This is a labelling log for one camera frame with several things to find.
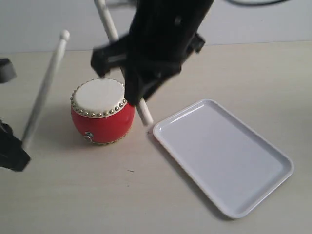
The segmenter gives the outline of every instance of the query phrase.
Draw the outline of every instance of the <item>drum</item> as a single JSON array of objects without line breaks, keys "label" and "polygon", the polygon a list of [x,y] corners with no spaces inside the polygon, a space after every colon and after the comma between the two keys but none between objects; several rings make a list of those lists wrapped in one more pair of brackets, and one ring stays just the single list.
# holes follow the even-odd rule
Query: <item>drum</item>
[{"label": "drum", "polygon": [[88,142],[113,143],[127,134],[134,107],[124,98],[119,81],[94,79],[78,87],[71,97],[71,114],[75,127]]}]

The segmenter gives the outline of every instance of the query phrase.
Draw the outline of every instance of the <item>white wall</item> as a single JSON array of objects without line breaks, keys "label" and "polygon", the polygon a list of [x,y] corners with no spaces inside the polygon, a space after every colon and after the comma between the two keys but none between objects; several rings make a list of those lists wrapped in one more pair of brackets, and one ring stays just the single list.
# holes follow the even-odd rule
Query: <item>white wall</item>
[{"label": "white wall", "polygon": [[[215,0],[200,33],[208,44],[312,40],[312,0],[265,8],[237,8]],[[121,33],[134,11],[113,12]],[[0,0],[0,53],[51,51],[66,28],[69,50],[107,42],[93,0]]]}]

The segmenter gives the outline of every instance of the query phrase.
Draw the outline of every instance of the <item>rectangular tray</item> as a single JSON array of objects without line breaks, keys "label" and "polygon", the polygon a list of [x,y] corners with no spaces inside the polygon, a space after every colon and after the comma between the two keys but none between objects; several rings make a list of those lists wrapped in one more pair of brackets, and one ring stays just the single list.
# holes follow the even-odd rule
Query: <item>rectangular tray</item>
[{"label": "rectangular tray", "polygon": [[213,100],[191,105],[153,132],[230,218],[246,216],[294,171],[287,156]]}]

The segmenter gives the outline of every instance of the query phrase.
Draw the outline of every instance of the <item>drumstick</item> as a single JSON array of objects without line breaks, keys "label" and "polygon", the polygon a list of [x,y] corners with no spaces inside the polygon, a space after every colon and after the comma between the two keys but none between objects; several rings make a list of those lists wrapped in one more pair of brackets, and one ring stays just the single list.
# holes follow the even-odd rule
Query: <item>drumstick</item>
[{"label": "drumstick", "polygon": [[33,106],[28,122],[26,124],[25,131],[23,133],[22,144],[23,144],[24,149],[29,146],[31,137],[38,125],[39,116],[45,105],[48,92],[52,84],[53,77],[59,70],[59,66],[64,57],[66,44],[70,38],[70,34],[67,30],[63,30],[59,38],[60,39],[58,42],[58,46],[52,54],[48,69],[45,73],[45,76],[42,81],[41,87],[39,89],[35,104]]},{"label": "drumstick", "polygon": [[[106,0],[94,0],[94,3],[97,7],[97,12],[104,26],[105,32],[110,42],[116,41],[119,39],[117,29],[113,22],[112,16],[106,6]],[[136,106],[137,112],[145,126],[153,124],[152,115],[147,107],[145,100],[142,98],[138,105]]]}]

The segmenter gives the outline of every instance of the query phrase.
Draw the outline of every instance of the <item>table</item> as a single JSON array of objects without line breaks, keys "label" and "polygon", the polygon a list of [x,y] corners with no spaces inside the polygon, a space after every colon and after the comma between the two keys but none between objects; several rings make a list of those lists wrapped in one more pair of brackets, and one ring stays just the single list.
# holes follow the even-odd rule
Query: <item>table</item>
[{"label": "table", "polygon": [[[2,54],[18,78],[0,116],[21,137],[51,53]],[[22,173],[0,169],[0,228],[10,234],[310,233],[312,41],[206,46],[148,101],[155,121],[211,98],[287,154],[294,174],[248,216],[229,220],[147,133],[136,114],[118,143],[89,145],[70,96],[96,78],[91,51],[67,52]],[[111,74],[122,80],[121,73]]]}]

